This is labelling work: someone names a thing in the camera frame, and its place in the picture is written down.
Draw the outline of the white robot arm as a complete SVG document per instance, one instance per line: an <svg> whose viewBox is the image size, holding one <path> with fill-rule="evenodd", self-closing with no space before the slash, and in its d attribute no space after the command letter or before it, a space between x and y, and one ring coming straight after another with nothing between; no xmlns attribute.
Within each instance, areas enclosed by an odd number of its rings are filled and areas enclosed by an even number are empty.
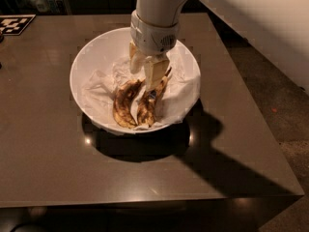
<svg viewBox="0 0 309 232"><path fill-rule="evenodd" d="M131 37L146 55L172 49L187 0L137 0ZM199 0L293 83L309 90L309 0Z"/></svg>

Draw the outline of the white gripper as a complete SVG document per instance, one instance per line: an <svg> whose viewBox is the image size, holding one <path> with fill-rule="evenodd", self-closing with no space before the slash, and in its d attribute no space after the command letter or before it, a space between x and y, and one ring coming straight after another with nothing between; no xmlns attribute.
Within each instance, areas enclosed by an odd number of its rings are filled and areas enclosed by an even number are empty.
<svg viewBox="0 0 309 232"><path fill-rule="evenodd" d="M153 90L165 75L170 60L163 53L176 45L179 29L178 23L169 27L153 26L144 22L136 11L131 14L129 69L132 74L144 70L147 91Z"/></svg>

